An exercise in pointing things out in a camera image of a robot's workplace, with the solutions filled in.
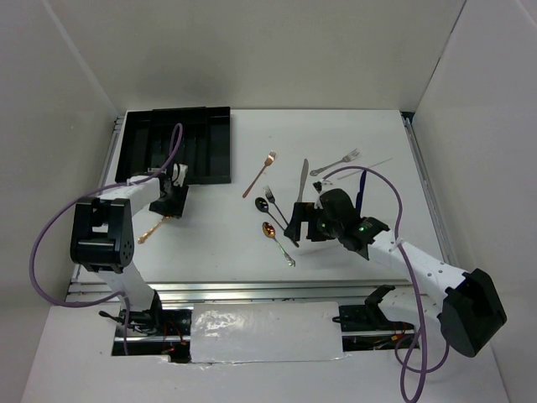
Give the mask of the rainbow iridescent ornate spoon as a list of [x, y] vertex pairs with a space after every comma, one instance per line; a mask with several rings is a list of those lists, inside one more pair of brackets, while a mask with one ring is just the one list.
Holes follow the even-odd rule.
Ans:
[[262, 223], [262, 230], [263, 234], [267, 237], [272, 239], [276, 245], [278, 246], [279, 250], [281, 251], [282, 255], [287, 261], [288, 266], [295, 267], [296, 263], [295, 260], [287, 253], [287, 251], [284, 249], [284, 247], [281, 245], [281, 243], [276, 238], [276, 231], [274, 227], [269, 222], [263, 222]]

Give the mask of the silver ornate table knife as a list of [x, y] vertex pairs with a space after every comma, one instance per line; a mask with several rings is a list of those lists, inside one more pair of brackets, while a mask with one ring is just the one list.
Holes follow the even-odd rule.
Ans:
[[299, 184], [298, 196], [296, 199], [297, 202], [303, 201], [303, 194], [304, 194], [304, 189], [305, 189], [305, 184], [307, 182], [308, 174], [309, 174], [309, 161], [307, 159], [304, 159], [301, 172], [300, 172], [300, 184]]

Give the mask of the gold ornate spoon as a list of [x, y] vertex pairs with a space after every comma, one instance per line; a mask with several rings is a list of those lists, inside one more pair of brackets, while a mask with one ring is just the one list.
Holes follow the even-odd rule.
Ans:
[[156, 224], [138, 238], [138, 244], [144, 244], [147, 239], [168, 220], [169, 217], [162, 217]]

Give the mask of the copper rose gold fork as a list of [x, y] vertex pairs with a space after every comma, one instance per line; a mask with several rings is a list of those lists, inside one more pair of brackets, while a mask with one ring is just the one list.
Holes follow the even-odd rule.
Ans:
[[275, 151], [270, 151], [268, 153], [268, 156], [267, 158], [265, 159], [265, 161], [263, 162], [263, 166], [262, 168], [260, 169], [260, 171], [257, 173], [257, 175], [255, 176], [255, 178], [253, 179], [253, 181], [251, 182], [251, 184], [248, 186], [248, 188], [245, 190], [245, 192], [242, 194], [242, 198], [246, 198], [249, 193], [251, 192], [251, 190], [254, 188], [254, 186], [256, 185], [256, 183], [258, 182], [259, 178], [261, 177], [261, 175], [264, 173], [264, 171], [266, 171], [266, 169], [271, 166], [271, 164], [275, 161], [277, 157], [277, 153]]

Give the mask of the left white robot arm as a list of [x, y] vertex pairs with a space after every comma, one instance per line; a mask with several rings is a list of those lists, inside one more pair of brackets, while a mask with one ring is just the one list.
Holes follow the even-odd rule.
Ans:
[[182, 216], [188, 167], [174, 164], [151, 179], [138, 175], [128, 186], [85, 196], [75, 204], [70, 257], [97, 275], [130, 306], [128, 325], [148, 335], [162, 331], [166, 315], [156, 290], [139, 273], [133, 256], [133, 216], [147, 207], [162, 217]]

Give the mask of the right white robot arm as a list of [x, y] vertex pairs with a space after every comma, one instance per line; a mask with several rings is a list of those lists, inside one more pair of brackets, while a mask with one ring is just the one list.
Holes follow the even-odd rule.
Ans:
[[300, 241], [301, 224], [308, 224], [312, 242], [336, 239], [345, 249], [380, 264], [410, 280], [413, 269], [418, 287], [440, 305], [440, 331], [461, 355], [473, 358], [506, 323], [507, 315], [491, 276], [446, 264], [395, 236], [375, 217], [362, 217], [350, 196], [336, 188], [315, 202], [294, 203], [284, 236]]

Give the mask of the dark blue serrated knife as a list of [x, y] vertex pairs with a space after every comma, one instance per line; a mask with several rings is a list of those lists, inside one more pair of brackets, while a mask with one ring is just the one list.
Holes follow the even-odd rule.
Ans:
[[357, 193], [356, 201], [355, 201], [355, 208], [357, 209], [358, 212], [360, 212], [362, 209], [362, 202], [363, 202], [363, 196], [364, 196], [364, 191], [365, 191], [366, 179], [367, 179], [367, 172], [363, 170], [360, 176], [358, 193]]

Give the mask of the black cutlery organizer tray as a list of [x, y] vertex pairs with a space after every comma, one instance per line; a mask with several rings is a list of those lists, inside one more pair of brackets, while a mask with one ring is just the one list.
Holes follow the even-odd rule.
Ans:
[[171, 134], [183, 125], [175, 162], [188, 166], [188, 185], [231, 181], [231, 108], [188, 107], [130, 112], [126, 116], [115, 181], [158, 169], [173, 149]]

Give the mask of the silver ornate fork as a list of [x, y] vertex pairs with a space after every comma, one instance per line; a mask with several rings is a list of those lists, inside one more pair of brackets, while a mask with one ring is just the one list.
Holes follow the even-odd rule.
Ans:
[[321, 168], [318, 168], [318, 169], [314, 169], [314, 170], [311, 170], [310, 171], [310, 175], [311, 176], [318, 176], [319, 174], [325, 172], [326, 170], [332, 168], [332, 167], [335, 167], [337, 165], [340, 165], [340, 164], [344, 164], [344, 163], [349, 163], [351, 161], [353, 161], [354, 159], [356, 159], [358, 156], [359, 156], [360, 152], [358, 151], [358, 149], [354, 149], [353, 151], [351, 151], [350, 153], [344, 155], [341, 159], [329, 164], [329, 165], [325, 165]]

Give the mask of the white chopstick far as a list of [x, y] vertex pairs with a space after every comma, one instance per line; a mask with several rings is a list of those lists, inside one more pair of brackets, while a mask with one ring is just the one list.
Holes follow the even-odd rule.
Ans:
[[[367, 168], [371, 169], [371, 168], [377, 167], [377, 166], [385, 164], [385, 163], [387, 163], [387, 162], [389, 162], [389, 161], [391, 161], [393, 159], [394, 158], [389, 158], [389, 159], [386, 159], [386, 160], [379, 161], [378, 163], [375, 163], [373, 165], [367, 166]], [[353, 171], [353, 172], [351, 172], [349, 174], [341, 175], [341, 176], [337, 177], [337, 179], [340, 181], [340, 180], [343, 180], [343, 179], [345, 179], [345, 178], [347, 178], [349, 176], [356, 175], [356, 174], [361, 173], [361, 172], [363, 172], [363, 170], [356, 170], [356, 171]]]

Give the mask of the white foil-edged front panel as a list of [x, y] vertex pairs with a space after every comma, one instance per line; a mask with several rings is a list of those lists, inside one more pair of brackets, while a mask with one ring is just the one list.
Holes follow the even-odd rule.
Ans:
[[341, 327], [328, 302], [196, 304], [190, 356], [197, 364], [318, 362], [342, 359]]

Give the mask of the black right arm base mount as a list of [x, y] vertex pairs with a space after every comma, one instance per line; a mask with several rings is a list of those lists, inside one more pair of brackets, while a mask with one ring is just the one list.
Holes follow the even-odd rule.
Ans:
[[332, 318], [343, 332], [398, 331], [406, 330], [403, 322], [391, 322], [381, 312], [379, 304], [395, 287], [381, 285], [361, 305], [339, 306], [339, 315]]

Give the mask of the aluminium right side rail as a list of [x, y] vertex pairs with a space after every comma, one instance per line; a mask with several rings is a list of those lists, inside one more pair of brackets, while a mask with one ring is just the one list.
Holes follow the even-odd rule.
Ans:
[[430, 181], [430, 176], [425, 167], [425, 161], [423, 159], [423, 155], [420, 151], [420, 147], [414, 132], [414, 127], [412, 124], [414, 113], [401, 112], [400, 115], [403, 121], [405, 131], [407, 133], [407, 137], [409, 139], [410, 148], [414, 157], [414, 162], [416, 164], [420, 177], [420, 183], [425, 193], [426, 203], [430, 212], [433, 227], [435, 229], [435, 234], [439, 241], [442, 257], [447, 263], [458, 266], [459, 262], [456, 257], [455, 251], [452, 248], [451, 240], [449, 239], [448, 233], [446, 231], [446, 225], [444, 223], [443, 217], [441, 216], [439, 205], [435, 197], [432, 183]]

